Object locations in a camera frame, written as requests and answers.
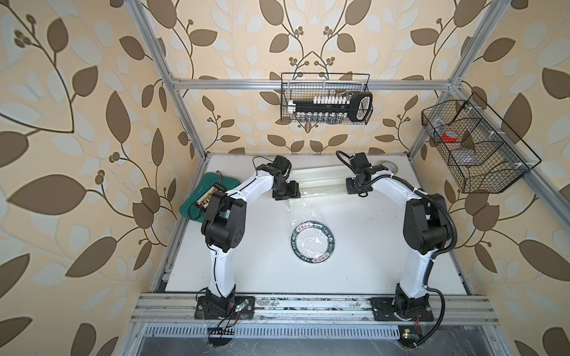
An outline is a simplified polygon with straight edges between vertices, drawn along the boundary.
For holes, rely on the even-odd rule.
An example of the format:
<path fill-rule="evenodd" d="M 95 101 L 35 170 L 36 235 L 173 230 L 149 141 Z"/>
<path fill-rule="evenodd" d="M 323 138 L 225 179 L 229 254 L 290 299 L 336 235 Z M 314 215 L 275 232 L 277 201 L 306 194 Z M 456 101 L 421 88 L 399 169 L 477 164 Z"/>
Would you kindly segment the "clear plastic wrap sheet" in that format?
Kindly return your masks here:
<path fill-rule="evenodd" d="M 289 245 L 304 263 L 330 260 L 350 234 L 350 197 L 346 194 L 304 197 L 289 202 Z"/>

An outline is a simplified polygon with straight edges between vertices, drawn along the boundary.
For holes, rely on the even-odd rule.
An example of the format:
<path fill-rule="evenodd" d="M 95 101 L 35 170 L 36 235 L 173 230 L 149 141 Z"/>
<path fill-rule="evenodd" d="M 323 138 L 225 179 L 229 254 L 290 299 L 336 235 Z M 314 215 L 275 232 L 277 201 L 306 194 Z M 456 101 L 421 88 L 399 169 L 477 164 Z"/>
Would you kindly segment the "green rimmed white plate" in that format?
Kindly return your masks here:
<path fill-rule="evenodd" d="M 332 256 L 335 250 L 335 237 L 322 222 L 308 220 L 294 228 L 290 245 L 298 259 L 317 264 Z"/>

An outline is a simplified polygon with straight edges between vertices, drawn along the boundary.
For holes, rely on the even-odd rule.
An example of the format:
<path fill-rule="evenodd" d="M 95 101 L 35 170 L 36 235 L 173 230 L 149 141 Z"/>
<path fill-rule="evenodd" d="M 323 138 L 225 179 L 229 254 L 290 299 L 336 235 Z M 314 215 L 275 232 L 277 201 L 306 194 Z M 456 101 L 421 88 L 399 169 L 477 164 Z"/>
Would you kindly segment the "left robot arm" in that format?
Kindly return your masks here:
<path fill-rule="evenodd" d="M 203 297 L 197 299 L 197 319 L 226 320 L 254 304 L 255 298 L 236 295 L 234 249 L 245 235 L 250 203 L 269 191 L 276 201 L 300 197 L 298 183 L 289 179 L 291 170 L 291 161 L 277 155 L 255 167 L 255 173 L 242 184 L 210 198 L 201 233 L 210 251 L 211 280 Z"/>

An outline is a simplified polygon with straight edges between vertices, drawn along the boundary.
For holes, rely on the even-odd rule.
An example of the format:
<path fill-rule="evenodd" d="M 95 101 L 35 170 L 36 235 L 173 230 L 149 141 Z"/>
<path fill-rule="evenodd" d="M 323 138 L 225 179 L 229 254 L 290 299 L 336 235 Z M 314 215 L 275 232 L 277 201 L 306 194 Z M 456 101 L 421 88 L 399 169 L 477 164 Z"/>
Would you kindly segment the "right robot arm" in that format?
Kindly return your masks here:
<path fill-rule="evenodd" d="M 388 161 L 372 165 L 366 154 L 348 155 L 337 151 L 336 157 L 353 173 L 346 179 L 348 194 L 366 197 L 378 191 L 404 209 L 402 234 L 410 250 L 402 279 L 392 298 L 371 298 L 376 321 L 432 321 L 429 297 L 443 293 L 428 285 L 435 259 L 451 252 L 457 244 L 457 229 L 439 194 L 428 194 L 396 175 Z"/>

